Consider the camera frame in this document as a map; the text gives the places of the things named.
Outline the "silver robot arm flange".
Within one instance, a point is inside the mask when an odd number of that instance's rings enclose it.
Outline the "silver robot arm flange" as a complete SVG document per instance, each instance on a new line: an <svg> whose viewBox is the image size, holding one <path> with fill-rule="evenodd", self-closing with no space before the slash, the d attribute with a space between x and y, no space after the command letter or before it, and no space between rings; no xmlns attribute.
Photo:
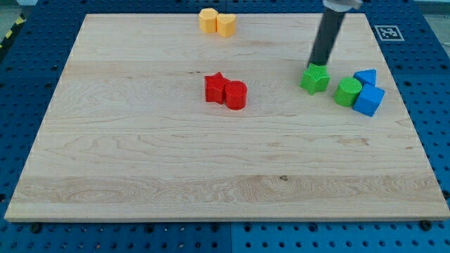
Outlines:
<svg viewBox="0 0 450 253"><path fill-rule="evenodd" d="M322 3L326 8L336 12L346 12L351 9L360 9L363 0L323 0Z"/></svg>

